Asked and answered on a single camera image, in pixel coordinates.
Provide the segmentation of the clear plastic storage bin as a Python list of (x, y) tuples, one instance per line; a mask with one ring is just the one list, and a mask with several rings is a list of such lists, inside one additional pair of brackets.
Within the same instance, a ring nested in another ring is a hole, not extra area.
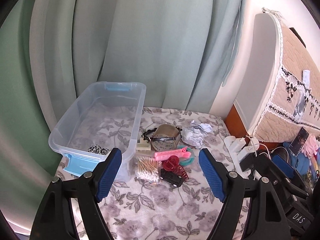
[(118, 148), (122, 162), (116, 179), (129, 181), (133, 174), (146, 85), (96, 82), (89, 85), (61, 117), (49, 136), (50, 148), (62, 155), (63, 170), (72, 176), (93, 171)]

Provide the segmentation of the bag of cotton swabs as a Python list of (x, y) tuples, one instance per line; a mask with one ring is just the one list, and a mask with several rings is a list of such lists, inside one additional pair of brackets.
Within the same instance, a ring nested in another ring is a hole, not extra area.
[(158, 183), (160, 180), (159, 162), (152, 157), (138, 156), (135, 173), (138, 179)]

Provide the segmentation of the pink hair clip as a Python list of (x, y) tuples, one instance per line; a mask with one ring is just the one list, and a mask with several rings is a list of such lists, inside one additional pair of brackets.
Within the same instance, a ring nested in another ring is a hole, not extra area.
[(178, 158), (189, 158), (191, 153), (187, 151), (187, 147), (183, 147), (176, 150), (163, 151), (163, 152), (155, 152), (154, 158), (157, 161), (164, 161), (169, 159), (172, 156), (177, 156)]

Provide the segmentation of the crumpled white paper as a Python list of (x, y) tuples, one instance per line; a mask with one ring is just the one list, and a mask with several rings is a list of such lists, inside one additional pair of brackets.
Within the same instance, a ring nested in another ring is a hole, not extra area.
[(212, 131), (213, 128), (210, 124), (198, 123), (193, 120), (189, 127), (182, 128), (181, 139), (185, 144), (200, 149), (203, 146), (205, 137)]

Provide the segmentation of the black white patterned scrunchie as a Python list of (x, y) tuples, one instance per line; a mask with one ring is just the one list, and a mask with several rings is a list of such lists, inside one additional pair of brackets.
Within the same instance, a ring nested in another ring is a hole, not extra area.
[(88, 148), (87, 152), (99, 155), (107, 155), (110, 152), (110, 150), (107, 148), (103, 148), (100, 145), (93, 145)]

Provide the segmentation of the cream hair claw clip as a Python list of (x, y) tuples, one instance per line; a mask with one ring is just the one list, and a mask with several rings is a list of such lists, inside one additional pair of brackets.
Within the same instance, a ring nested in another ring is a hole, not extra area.
[(144, 139), (140, 139), (136, 144), (136, 151), (138, 152), (148, 152), (151, 151), (151, 144)]

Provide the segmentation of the black toy car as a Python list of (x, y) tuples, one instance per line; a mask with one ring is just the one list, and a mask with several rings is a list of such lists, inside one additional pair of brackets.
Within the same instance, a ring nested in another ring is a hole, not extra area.
[(166, 171), (165, 169), (161, 168), (160, 170), (160, 179), (167, 182), (173, 187), (180, 187), (184, 182), (184, 178), (176, 175), (171, 171)]

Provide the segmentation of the dark photo card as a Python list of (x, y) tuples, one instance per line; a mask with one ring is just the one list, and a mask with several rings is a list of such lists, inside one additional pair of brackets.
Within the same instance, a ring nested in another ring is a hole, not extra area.
[(289, 145), (292, 155), (298, 156), (309, 137), (309, 133), (303, 127), (299, 130), (294, 140)]

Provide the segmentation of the brown packing tape roll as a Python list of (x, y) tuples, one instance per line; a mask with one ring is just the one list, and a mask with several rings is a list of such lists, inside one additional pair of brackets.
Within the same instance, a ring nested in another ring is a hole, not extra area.
[[(151, 137), (175, 137), (178, 135), (178, 130), (175, 127), (176, 126), (170, 124), (162, 124)], [(151, 142), (151, 146), (156, 152), (175, 150), (180, 138), (181, 135), (177, 138), (177, 141), (154, 141)]]

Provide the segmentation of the pale green curtain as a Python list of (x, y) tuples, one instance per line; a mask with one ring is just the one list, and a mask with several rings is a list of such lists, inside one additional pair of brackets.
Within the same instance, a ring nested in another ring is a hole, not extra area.
[(59, 163), (49, 131), (96, 81), (226, 114), (245, 0), (1, 0), (1, 211), (31, 219)]

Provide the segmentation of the red hair claw clip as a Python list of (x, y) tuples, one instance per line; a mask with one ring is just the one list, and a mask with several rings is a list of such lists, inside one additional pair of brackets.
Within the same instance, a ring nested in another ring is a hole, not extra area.
[(184, 180), (188, 180), (189, 177), (185, 169), (180, 165), (180, 159), (176, 155), (170, 156), (167, 160), (162, 161), (162, 167), (169, 172), (172, 172), (178, 176), (181, 176)]

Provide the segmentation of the beige quilted lace cover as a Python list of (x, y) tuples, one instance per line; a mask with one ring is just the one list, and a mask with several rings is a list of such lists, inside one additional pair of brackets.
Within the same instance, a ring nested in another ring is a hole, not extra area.
[(319, 69), (278, 11), (263, 9), (276, 24), (276, 64), (271, 94), (253, 135), (264, 142), (291, 141), (301, 128), (319, 135)]

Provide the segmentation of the white power strip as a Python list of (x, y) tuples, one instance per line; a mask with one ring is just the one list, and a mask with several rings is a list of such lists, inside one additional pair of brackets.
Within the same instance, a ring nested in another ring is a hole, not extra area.
[(223, 142), (231, 156), (236, 172), (242, 176), (242, 178), (248, 179), (251, 174), (258, 180), (261, 178), (261, 175), (257, 171), (251, 172), (249, 168), (241, 168), (240, 166), (240, 162), (250, 153), (256, 153), (260, 146), (257, 138), (248, 138), (248, 146), (246, 145), (245, 138), (236, 138), (232, 135), (225, 137)]

